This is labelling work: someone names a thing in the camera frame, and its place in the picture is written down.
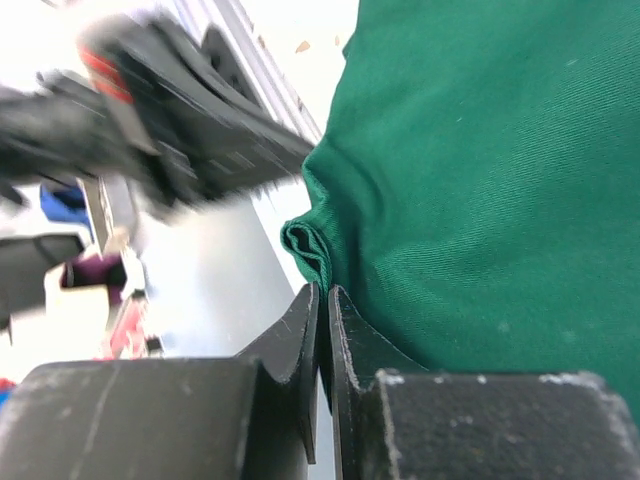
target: brown object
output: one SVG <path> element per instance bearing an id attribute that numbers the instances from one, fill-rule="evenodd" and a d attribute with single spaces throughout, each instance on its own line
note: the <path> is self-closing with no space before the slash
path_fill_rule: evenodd
<path id="1" fill-rule="evenodd" d="M 304 51 L 309 50 L 310 48 L 311 48 L 311 45 L 309 44 L 309 42 L 305 40 L 300 45 L 298 45 L 298 48 L 296 48 L 296 53 L 302 53 Z"/>

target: cloth fold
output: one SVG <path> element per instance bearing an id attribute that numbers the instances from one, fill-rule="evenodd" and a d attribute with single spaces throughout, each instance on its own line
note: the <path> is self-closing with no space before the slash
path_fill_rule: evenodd
<path id="1" fill-rule="evenodd" d="M 640 419 L 640 6 L 361 0 L 282 240 L 432 370 L 604 376 Z"/>

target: purple object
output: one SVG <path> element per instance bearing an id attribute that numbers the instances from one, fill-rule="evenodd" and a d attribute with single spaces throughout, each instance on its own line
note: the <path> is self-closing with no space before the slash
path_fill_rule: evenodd
<path id="1" fill-rule="evenodd" d="M 109 292 L 109 304 L 116 305 L 122 301 L 120 292 L 126 281 L 127 276 L 120 255 L 108 255 L 102 258 L 94 255 L 68 262 L 60 286 L 77 288 L 106 285 Z"/>

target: green fabric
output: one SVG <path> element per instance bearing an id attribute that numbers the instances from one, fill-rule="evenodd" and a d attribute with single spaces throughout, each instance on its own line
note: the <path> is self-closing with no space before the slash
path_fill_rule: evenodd
<path id="1" fill-rule="evenodd" d="M 360 3 L 301 272 L 431 369 L 587 369 L 640 418 L 640 2 Z"/>

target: green towel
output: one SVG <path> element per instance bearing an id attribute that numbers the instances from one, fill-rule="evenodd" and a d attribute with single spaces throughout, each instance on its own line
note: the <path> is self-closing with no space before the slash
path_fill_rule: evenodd
<path id="1" fill-rule="evenodd" d="M 361 0 L 284 245 L 433 370 L 590 370 L 640 419 L 640 2 Z"/>

